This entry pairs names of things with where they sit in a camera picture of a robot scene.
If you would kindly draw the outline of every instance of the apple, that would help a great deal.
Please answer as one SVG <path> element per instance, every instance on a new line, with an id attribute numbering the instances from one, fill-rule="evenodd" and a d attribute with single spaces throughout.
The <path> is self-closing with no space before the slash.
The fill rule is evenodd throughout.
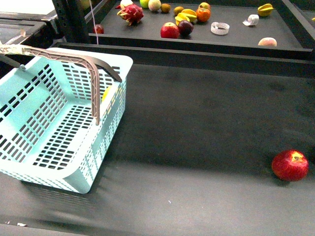
<path id="1" fill-rule="evenodd" d="M 96 24 L 93 28 L 93 32 L 95 33 L 104 33 L 104 27 L 100 24 Z"/>
<path id="2" fill-rule="evenodd" d="M 210 10 L 210 5 L 207 2 L 202 2 L 201 4 L 199 4 L 198 8 L 206 8 Z"/>
<path id="3" fill-rule="evenodd" d="M 187 20 L 182 20 L 178 24 L 178 29 L 182 36 L 188 36 L 193 30 L 193 24 Z"/>
<path id="4" fill-rule="evenodd" d="M 177 25 L 173 22 L 165 23 L 162 26 L 160 33 L 162 38 L 178 38 L 180 34 Z"/>
<path id="5" fill-rule="evenodd" d="M 149 8 L 149 0 L 140 0 L 140 5 L 143 9 Z"/>
<path id="6" fill-rule="evenodd" d="M 309 171 L 309 162 L 300 151 L 290 149 L 280 152 L 272 161 L 275 175 L 285 181 L 299 181 Z"/>

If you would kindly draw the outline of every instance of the red apple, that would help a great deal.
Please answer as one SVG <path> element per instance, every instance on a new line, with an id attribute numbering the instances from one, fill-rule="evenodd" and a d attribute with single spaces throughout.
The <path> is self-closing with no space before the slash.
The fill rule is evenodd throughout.
<path id="1" fill-rule="evenodd" d="M 96 24 L 95 27 L 93 28 L 93 33 L 104 33 L 104 27 L 100 24 Z"/>
<path id="2" fill-rule="evenodd" d="M 176 24 L 173 22 L 165 23 L 161 28 L 161 37 L 162 38 L 178 38 L 179 29 Z"/>
<path id="3" fill-rule="evenodd" d="M 309 162 L 303 153 L 291 149 L 276 155 L 271 168 L 276 176 L 282 180 L 299 181 L 309 171 Z"/>

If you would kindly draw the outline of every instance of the dragon fruit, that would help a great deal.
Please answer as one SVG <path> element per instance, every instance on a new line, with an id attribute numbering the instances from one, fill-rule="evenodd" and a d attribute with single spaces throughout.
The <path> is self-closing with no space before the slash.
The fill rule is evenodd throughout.
<path id="1" fill-rule="evenodd" d="M 129 23 L 129 26 L 131 26 L 134 22 L 140 22 L 143 17 L 143 11 L 142 7 L 139 7 L 136 4 L 130 4 L 128 6 L 122 6 L 122 9 L 117 15 L 126 20 Z"/>

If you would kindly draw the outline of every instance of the light blue plastic basket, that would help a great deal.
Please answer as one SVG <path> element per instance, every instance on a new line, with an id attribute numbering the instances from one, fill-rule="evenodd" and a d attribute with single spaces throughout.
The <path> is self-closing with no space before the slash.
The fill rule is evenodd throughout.
<path id="1" fill-rule="evenodd" d="M 91 116 L 88 69 L 35 57 L 0 80 L 0 171 L 19 180 L 87 193 L 125 111 L 126 56 L 60 48 L 107 62 L 122 82 L 99 70 L 101 119 Z"/>

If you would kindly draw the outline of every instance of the yellow object in basket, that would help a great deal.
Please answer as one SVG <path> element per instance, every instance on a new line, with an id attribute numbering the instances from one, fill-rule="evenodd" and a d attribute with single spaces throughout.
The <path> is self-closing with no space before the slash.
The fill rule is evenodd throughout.
<path id="1" fill-rule="evenodd" d="M 261 17 L 269 16 L 274 8 L 270 3 L 264 4 L 258 8 L 258 15 Z"/>
<path id="2" fill-rule="evenodd" d="M 112 87 L 112 85 L 108 86 L 108 88 L 103 93 L 102 102 L 105 100 L 105 98 L 106 98 L 107 94 L 109 93 L 109 90 L 110 90 L 111 87 Z"/>

